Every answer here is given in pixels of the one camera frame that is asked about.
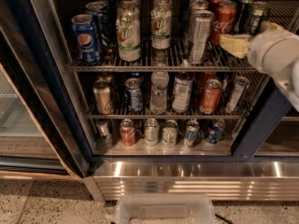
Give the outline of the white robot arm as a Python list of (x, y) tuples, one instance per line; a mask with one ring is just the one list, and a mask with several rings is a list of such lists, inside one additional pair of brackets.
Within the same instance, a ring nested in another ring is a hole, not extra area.
[(277, 88), (299, 111), (299, 35), (262, 22), (253, 35), (221, 35), (220, 46), (237, 58), (246, 57), (258, 72), (273, 78)]

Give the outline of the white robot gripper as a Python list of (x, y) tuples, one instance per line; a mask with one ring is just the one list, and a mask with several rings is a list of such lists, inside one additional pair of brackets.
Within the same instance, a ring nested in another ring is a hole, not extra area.
[(272, 78), (290, 78), (299, 57), (299, 36), (283, 27), (263, 21), (260, 31), (251, 35), (220, 35), (220, 46), (237, 58), (247, 55), (249, 64)]

